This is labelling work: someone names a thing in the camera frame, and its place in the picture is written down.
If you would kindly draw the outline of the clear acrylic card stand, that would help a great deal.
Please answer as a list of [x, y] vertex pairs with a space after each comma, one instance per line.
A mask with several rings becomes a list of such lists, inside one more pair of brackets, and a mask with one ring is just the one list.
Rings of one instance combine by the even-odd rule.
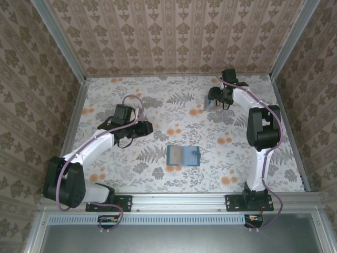
[[209, 108], [207, 108], [206, 107], [206, 99], [207, 99], [207, 96], [205, 97], [205, 100], [204, 100], [204, 107], [203, 107], [204, 111], [212, 112], [212, 111], [216, 111], [220, 108], [220, 106], [212, 106], [212, 105]]

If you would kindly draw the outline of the blue card holder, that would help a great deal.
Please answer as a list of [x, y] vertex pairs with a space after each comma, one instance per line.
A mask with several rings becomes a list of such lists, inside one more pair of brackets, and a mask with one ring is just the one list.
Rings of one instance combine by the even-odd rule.
[[170, 166], [198, 167], [201, 152], [198, 146], [168, 145], [166, 164]]

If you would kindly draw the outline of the floral table cover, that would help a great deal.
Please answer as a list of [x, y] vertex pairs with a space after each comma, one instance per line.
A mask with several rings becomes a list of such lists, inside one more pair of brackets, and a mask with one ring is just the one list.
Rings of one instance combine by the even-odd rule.
[[[203, 110], [214, 76], [98, 78], [88, 92], [74, 147], [88, 140], [114, 114], [116, 105], [144, 105], [153, 133], [123, 149], [104, 152], [85, 179], [117, 192], [240, 192], [251, 172], [254, 149], [246, 139], [248, 112], [237, 103], [228, 110]], [[168, 145], [198, 146], [198, 167], [166, 164]]]

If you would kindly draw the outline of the black controller board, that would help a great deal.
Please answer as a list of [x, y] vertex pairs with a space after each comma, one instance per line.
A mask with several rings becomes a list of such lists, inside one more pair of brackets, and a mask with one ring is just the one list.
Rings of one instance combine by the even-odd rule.
[[120, 217], [119, 215], [111, 215], [111, 216], [107, 216], [107, 215], [102, 215], [102, 216], [98, 216], [97, 218], [97, 222], [98, 222], [98, 226], [101, 229], [112, 229], [115, 224], [119, 221]]
[[263, 225], [263, 215], [244, 215], [247, 228], [260, 228]]

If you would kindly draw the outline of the grey metal panel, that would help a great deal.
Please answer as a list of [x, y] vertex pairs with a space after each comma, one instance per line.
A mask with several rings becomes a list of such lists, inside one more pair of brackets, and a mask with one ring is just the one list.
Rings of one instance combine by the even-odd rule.
[[309, 229], [241, 226], [50, 226], [41, 253], [323, 253]]

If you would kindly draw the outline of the aluminium frame rail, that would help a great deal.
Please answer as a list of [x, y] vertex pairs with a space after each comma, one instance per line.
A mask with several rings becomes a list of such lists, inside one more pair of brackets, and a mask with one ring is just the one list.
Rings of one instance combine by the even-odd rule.
[[[131, 193], [132, 213], [224, 213], [238, 204], [233, 203], [234, 193]], [[311, 213], [322, 211], [324, 205], [316, 192], [278, 192], [272, 196], [276, 213], [280, 207], [283, 213]]]
[[[95, 78], [125, 78], [125, 77], [171, 77], [171, 76], [174, 76], [174, 77], [181, 77], [181, 76], [214, 76], [214, 77], [217, 77], [217, 76], [221, 76], [222, 74], [221, 73], [180, 73], [180, 74], [139, 74], [139, 75], [98, 75], [98, 76], [86, 76], [86, 80], [88, 79], [95, 79]], [[239, 77], [239, 76], [268, 76], [270, 77], [270, 73], [236, 73], [236, 76]]]
[[277, 100], [278, 105], [279, 105], [280, 110], [281, 110], [281, 116], [282, 116], [282, 119], [283, 119], [283, 122], [284, 122], [284, 126], [285, 126], [285, 129], [286, 129], [287, 135], [288, 135], [290, 145], [292, 147], [292, 151], [293, 151], [293, 155], [294, 155], [296, 164], [297, 164], [298, 169], [299, 169], [299, 174], [300, 174], [303, 186], [304, 186], [304, 190], [306, 192], [311, 192], [312, 189], [310, 187], [308, 177], [306, 176], [305, 169], [304, 169], [301, 157], [300, 157], [300, 153], [299, 153], [299, 150], [297, 148], [296, 141], [295, 141], [295, 138], [294, 138], [294, 135], [293, 135], [293, 132], [292, 132], [289, 120], [288, 120], [288, 116], [286, 114], [286, 110], [285, 110], [285, 107], [284, 107], [284, 104], [283, 104], [283, 101], [282, 101], [282, 98], [281, 98], [281, 95], [280, 95], [280, 92], [279, 92], [279, 89], [277, 87], [277, 83], [276, 83], [275, 79], [271, 79], [271, 84], [272, 84], [272, 87], [273, 87], [273, 90], [274, 90], [274, 93], [275, 93], [276, 100]]
[[[62, 149], [60, 151], [60, 154], [57, 155], [57, 157], [61, 158], [64, 155], [71, 153], [73, 150], [73, 144], [76, 137], [78, 124], [81, 118], [82, 109], [86, 100], [87, 92], [88, 92], [88, 82], [85, 82], [84, 84], [80, 85], [75, 105], [73, 108], [73, 112], [71, 115], [71, 119], [68, 124], [66, 136], [62, 144]], [[54, 166], [52, 165], [52, 172], [50, 172], [48, 163], [43, 192], [45, 192], [50, 185], [52, 186], [52, 188], [56, 189], [57, 175], [53, 171]]]

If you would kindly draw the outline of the aluminium frame post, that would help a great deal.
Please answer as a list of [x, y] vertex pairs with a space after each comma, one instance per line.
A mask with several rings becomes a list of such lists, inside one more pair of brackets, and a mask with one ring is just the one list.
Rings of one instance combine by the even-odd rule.
[[303, 7], [301, 8], [287, 38], [282, 45], [280, 52], [275, 59], [274, 64], [271, 67], [269, 76], [272, 81], [275, 81], [282, 67], [285, 65], [319, 2], [320, 0], [305, 0]]
[[81, 67], [78, 59], [75, 56], [69, 42], [66, 39], [66, 34], [61, 30], [55, 15], [52, 13], [50, 7], [45, 0], [31, 0], [43, 22], [45, 23], [47, 29], [55, 40], [57, 46], [61, 50], [63, 56], [67, 60], [70, 68], [72, 69], [74, 75], [78, 79], [79, 83], [82, 85], [85, 83], [86, 74]]

